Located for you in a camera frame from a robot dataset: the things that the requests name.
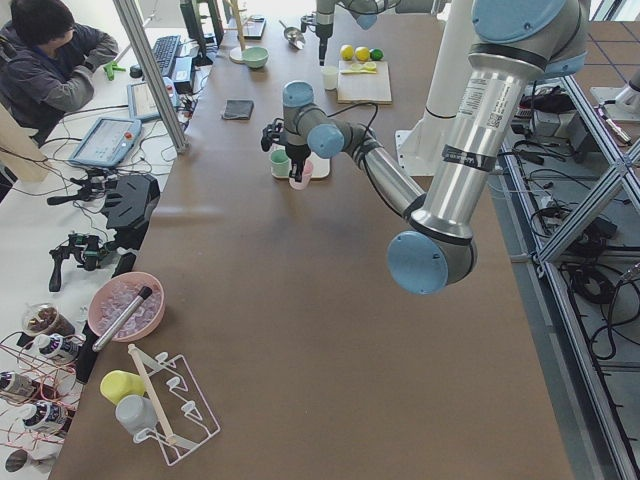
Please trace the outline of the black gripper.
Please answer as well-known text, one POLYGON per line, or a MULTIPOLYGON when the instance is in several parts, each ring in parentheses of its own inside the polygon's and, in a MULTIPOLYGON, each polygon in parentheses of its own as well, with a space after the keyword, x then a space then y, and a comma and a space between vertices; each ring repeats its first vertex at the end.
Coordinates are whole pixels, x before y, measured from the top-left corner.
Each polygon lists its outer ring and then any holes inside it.
POLYGON ((326 51, 329 38, 333 34, 332 14, 307 14, 301 17, 301 30, 312 28, 319 40, 319 65, 326 64, 326 51))
POLYGON ((301 182, 305 160, 309 158, 309 146, 290 143, 284 119, 280 117, 276 117, 271 123, 268 123, 261 133, 260 146, 263 152, 269 151, 274 145, 282 146, 291 159, 289 171, 291 180, 301 182))

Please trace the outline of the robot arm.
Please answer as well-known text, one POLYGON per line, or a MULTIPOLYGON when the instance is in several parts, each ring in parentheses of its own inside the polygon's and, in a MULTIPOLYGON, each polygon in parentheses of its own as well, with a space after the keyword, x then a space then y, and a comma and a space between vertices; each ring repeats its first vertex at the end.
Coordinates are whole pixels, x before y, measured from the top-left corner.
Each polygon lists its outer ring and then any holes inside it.
POLYGON ((411 178, 368 126, 327 115, 303 81, 284 86, 283 114, 264 128, 261 146, 285 149, 295 183, 302 182, 311 155, 349 155, 408 223, 387 250, 394 281, 415 294, 437 292, 475 266, 470 220, 526 86, 583 66, 589 8, 586 1, 452 3, 431 83, 432 92, 445 98, 446 119, 428 188, 411 178))
POLYGON ((399 4, 400 1, 388 0, 317 0, 315 2, 315 10, 301 17, 300 29, 303 33, 307 30, 315 33, 319 41, 319 65, 324 66, 328 42, 334 31, 337 8, 348 12, 356 21, 356 24, 366 30, 376 23, 380 14, 397 7, 399 4))

